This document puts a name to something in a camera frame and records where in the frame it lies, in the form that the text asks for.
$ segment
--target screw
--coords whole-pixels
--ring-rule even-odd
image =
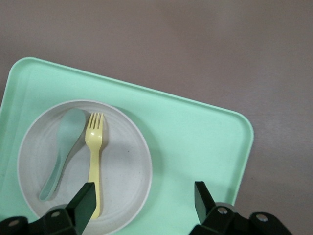
[[[51,217],[58,217],[59,215],[60,215],[60,212],[56,211],[56,212],[51,214]]]
[[[18,219],[13,220],[13,221],[11,221],[11,222],[8,224],[8,226],[9,226],[9,227],[13,227],[13,226],[17,225],[19,222],[20,222],[20,221],[19,221]]]
[[[256,217],[262,222],[268,222],[268,218],[263,214],[257,214]]]
[[[227,214],[227,213],[228,213],[228,211],[227,211],[226,208],[224,208],[224,207],[218,208],[217,211],[218,211],[219,213],[221,213],[221,214]]]

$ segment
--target round plate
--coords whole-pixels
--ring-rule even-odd
[[[68,204],[88,181],[90,151],[84,134],[69,154],[58,187],[51,199],[43,202],[39,193],[55,165],[58,125],[72,108],[105,115],[109,142],[101,158],[102,213],[90,220],[84,235],[115,232],[143,207],[152,181],[151,156],[136,125],[118,109],[96,101],[74,100],[56,105],[41,114],[30,126],[18,156],[18,178],[29,207],[42,217],[55,206]]]

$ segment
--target tray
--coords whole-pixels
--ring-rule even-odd
[[[31,123],[48,108],[74,99],[105,102],[140,129],[152,156],[151,191],[141,212],[116,234],[188,234],[199,223],[194,181],[215,201],[234,204],[253,142],[241,114],[37,58],[11,69],[0,109],[0,221],[28,208],[17,156]]]

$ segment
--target green spoon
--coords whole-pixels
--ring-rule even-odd
[[[62,117],[57,133],[57,160],[50,177],[39,194],[40,200],[49,200],[54,193],[60,180],[67,156],[81,136],[85,125],[86,116],[84,111],[80,109],[70,109]]]

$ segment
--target fork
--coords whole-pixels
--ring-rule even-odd
[[[94,182],[96,189],[96,209],[92,214],[92,219],[100,215],[100,148],[103,143],[103,120],[100,113],[92,113],[86,128],[85,141],[90,149],[90,168],[88,182]]]

